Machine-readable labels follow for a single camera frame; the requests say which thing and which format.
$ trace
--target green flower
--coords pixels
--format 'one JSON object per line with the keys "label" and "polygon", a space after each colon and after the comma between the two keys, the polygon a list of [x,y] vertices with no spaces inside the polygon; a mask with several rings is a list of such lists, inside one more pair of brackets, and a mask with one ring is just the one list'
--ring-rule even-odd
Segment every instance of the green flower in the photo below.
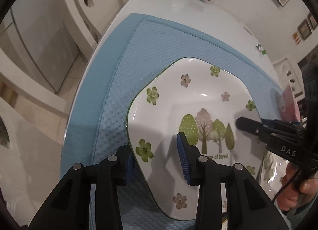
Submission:
{"label": "green flower", "polygon": [[141,155],[142,160],[147,163],[148,158],[153,158],[154,155],[152,154],[151,150],[151,144],[149,142],[146,143],[144,139],[141,139],[139,141],[140,147],[136,147],[136,154]]}
{"label": "green flower", "polygon": [[248,165],[248,166],[246,166],[246,169],[249,171],[250,174],[252,174],[252,175],[255,174],[255,172],[254,172],[255,167],[252,167],[252,166]]}
{"label": "green flower", "polygon": [[249,100],[245,106],[249,111],[252,111],[256,108],[254,101]]}
{"label": "green flower", "polygon": [[218,74],[220,73],[221,69],[217,66],[212,66],[210,67],[210,69],[211,69],[211,76],[218,77]]}
{"label": "green flower", "polygon": [[152,102],[153,105],[156,105],[156,100],[159,97],[159,94],[157,93],[157,87],[154,86],[152,89],[148,88],[147,95],[148,95],[147,102],[148,103]]}

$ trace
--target pink flower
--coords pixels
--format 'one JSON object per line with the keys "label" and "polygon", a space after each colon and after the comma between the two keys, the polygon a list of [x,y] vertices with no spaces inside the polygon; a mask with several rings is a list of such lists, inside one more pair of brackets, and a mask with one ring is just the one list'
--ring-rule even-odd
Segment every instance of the pink flower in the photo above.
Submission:
{"label": "pink flower", "polygon": [[182,196],[180,193],[177,193],[177,196],[173,197],[173,202],[177,205],[175,206],[177,209],[187,208],[187,197]]}
{"label": "pink flower", "polygon": [[189,75],[186,74],[186,75],[182,75],[181,76],[181,82],[180,84],[184,87],[188,87],[189,86],[189,83],[191,82],[191,79],[189,78]]}
{"label": "pink flower", "polygon": [[229,95],[229,93],[228,92],[224,92],[222,95],[221,95],[221,97],[222,97],[222,101],[223,102],[225,102],[225,101],[229,101],[229,98],[230,98],[230,95]]}

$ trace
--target tree illustration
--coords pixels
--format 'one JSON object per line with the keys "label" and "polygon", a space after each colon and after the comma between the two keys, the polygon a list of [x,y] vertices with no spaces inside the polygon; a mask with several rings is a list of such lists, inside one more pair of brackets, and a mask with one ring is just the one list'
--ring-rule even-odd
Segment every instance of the tree illustration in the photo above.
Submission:
{"label": "tree illustration", "polygon": [[182,118],[179,132],[184,132],[189,145],[195,146],[199,141],[199,131],[197,123],[191,114],[187,114]]}
{"label": "tree illustration", "polygon": [[231,152],[234,148],[235,140],[234,140],[234,134],[231,128],[231,125],[228,123],[225,133],[225,144],[227,149]]}
{"label": "tree illustration", "polygon": [[202,154],[206,154],[206,142],[210,140],[209,133],[212,130],[212,120],[211,115],[206,111],[206,109],[201,109],[197,113],[197,116],[195,117],[195,120],[197,122],[198,128],[199,128],[199,139],[202,141]]}
{"label": "tree illustration", "polygon": [[225,138],[226,127],[220,120],[215,120],[212,124],[213,130],[209,133],[209,139],[212,139],[219,146],[219,154],[222,153],[221,140]]}

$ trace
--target white table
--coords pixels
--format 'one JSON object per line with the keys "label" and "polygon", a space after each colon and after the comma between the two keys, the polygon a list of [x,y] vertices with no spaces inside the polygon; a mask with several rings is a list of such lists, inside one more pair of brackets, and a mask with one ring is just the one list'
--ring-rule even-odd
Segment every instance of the white table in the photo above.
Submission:
{"label": "white table", "polygon": [[98,43],[82,81],[105,40],[117,25],[131,13],[153,15],[215,37],[244,54],[279,84],[277,74],[269,58],[257,50],[256,45],[259,42],[246,25],[221,8],[200,0],[129,0]]}

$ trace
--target plate rim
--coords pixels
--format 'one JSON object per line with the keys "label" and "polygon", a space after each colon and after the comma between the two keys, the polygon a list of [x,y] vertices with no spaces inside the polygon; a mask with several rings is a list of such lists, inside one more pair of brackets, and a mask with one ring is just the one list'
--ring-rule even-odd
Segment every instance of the plate rim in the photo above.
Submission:
{"label": "plate rim", "polygon": [[[170,219],[173,219],[173,220],[177,220],[177,221],[191,221],[191,220],[195,220],[195,218],[193,218],[193,219],[177,219],[177,218],[173,218],[173,217],[167,215],[167,214],[161,209],[161,207],[158,205],[158,203],[156,202],[154,196],[152,195],[152,192],[151,192],[151,189],[150,189],[150,187],[149,187],[149,185],[148,185],[148,182],[147,182],[147,180],[146,180],[146,178],[145,178],[145,176],[144,176],[144,174],[143,174],[143,171],[142,171],[142,169],[140,168],[139,163],[137,162],[136,154],[135,154],[135,152],[134,152],[134,150],[133,150],[133,147],[132,147],[132,144],[131,144],[131,141],[130,141],[130,138],[129,138],[129,132],[128,132],[128,115],[129,115],[129,111],[130,111],[131,105],[133,104],[133,102],[134,102],[134,100],[137,98],[137,96],[138,96],[148,85],[150,85],[151,82],[153,82],[158,76],[160,76],[164,71],[166,71],[169,67],[171,67],[171,65],[173,65],[174,63],[178,62],[179,60],[185,59],[185,58],[195,58],[195,59],[201,60],[201,61],[203,61],[203,62],[206,62],[206,63],[210,64],[211,66],[214,66],[214,64],[211,64],[211,63],[209,63],[209,62],[207,62],[207,61],[205,61],[205,60],[202,60],[202,59],[196,58],[196,57],[182,57],[182,58],[177,59],[176,61],[174,61],[173,63],[171,63],[170,65],[168,65],[164,70],[162,70],[162,71],[161,71],[157,76],[155,76],[151,81],[149,81],[149,82],[135,95],[135,97],[131,100],[131,102],[130,102],[130,104],[129,104],[129,107],[128,107],[128,109],[127,109],[127,114],[126,114],[126,133],[127,133],[127,138],[128,138],[128,144],[129,144],[131,153],[132,153],[132,155],[133,155],[133,157],[134,157],[134,159],[135,159],[135,162],[136,162],[136,164],[137,164],[137,166],[138,166],[138,168],[139,168],[139,170],[140,170],[140,172],[141,172],[141,175],[142,175],[142,177],[143,177],[143,179],[144,179],[144,181],[145,181],[145,183],[146,183],[148,192],[149,192],[149,194],[150,194],[150,196],[151,196],[151,198],[152,198],[154,204],[155,204],[156,207],[159,209],[159,211],[160,211],[161,213],[163,213],[166,217],[168,217],[168,218],[170,218]],[[246,87],[246,89],[248,90],[247,86],[245,85],[245,83],[244,83],[240,78],[238,78],[237,76],[233,75],[232,73],[230,73],[230,72],[228,72],[228,71],[226,71],[226,72],[229,73],[229,74],[231,74],[232,76],[236,77],[237,79],[239,79],[239,80],[244,84],[244,86]],[[261,116],[260,116],[260,113],[259,113],[258,110],[257,110],[257,107],[255,108],[255,110],[257,111],[257,114],[258,114],[259,118],[261,119]],[[262,163],[260,164],[260,170],[262,169],[262,165],[263,165],[263,159],[262,159]]]}

